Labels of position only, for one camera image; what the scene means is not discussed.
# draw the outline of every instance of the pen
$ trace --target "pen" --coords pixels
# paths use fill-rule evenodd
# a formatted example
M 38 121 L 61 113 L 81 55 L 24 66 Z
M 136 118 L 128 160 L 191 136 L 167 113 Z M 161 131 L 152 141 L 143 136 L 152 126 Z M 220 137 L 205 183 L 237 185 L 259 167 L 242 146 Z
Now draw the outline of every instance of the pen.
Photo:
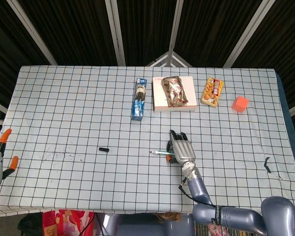
M 150 153 L 153 154 L 160 154 L 160 155 L 175 155 L 173 152 L 168 152 L 168 151 L 150 151 Z

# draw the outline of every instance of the orange block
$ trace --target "orange block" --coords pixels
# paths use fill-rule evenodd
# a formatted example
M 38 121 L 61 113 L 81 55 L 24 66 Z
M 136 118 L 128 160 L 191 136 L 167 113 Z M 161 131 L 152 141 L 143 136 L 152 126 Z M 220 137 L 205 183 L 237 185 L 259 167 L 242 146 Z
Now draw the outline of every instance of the orange block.
M 247 108 L 248 102 L 249 102 L 249 100 L 247 98 L 239 96 L 234 101 L 232 109 L 235 111 L 238 111 L 238 112 L 243 112 Z

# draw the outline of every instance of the red bag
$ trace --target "red bag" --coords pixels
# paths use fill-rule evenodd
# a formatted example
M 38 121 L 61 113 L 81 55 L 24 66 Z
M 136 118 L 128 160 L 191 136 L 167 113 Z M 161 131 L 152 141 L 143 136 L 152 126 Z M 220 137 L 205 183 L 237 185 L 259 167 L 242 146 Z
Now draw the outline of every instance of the red bag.
M 44 236 L 93 236 L 94 212 L 52 210 L 43 213 Z

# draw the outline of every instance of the grid tablecloth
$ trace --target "grid tablecloth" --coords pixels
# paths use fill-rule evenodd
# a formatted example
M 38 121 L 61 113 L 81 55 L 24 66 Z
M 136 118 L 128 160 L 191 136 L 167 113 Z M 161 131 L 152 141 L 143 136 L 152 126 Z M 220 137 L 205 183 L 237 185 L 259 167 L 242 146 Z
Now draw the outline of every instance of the grid tablecloth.
M 193 77 L 197 110 L 154 112 L 152 78 L 176 75 Z M 217 108 L 200 103 L 209 76 L 225 82 Z M 135 78 L 147 79 L 141 123 L 130 120 Z M 242 114 L 232 110 L 239 95 L 249 99 Z M 178 189 L 181 167 L 149 152 L 166 147 L 170 129 L 192 142 L 214 203 L 260 212 L 264 198 L 284 196 L 295 205 L 295 161 L 272 69 L 24 66 L 4 121 L 10 127 L 4 166 L 14 155 L 20 162 L 0 187 L 0 215 L 191 212 Z

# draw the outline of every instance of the snack box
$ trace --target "snack box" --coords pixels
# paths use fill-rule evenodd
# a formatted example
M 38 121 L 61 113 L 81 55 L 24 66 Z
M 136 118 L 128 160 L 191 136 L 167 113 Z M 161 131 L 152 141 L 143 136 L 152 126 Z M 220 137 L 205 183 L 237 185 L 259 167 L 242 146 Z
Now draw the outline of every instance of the snack box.
M 209 77 L 206 81 L 206 87 L 202 93 L 201 102 L 209 106 L 216 107 L 218 99 L 221 96 L 221 91 L 224 82 L 215 78 Z

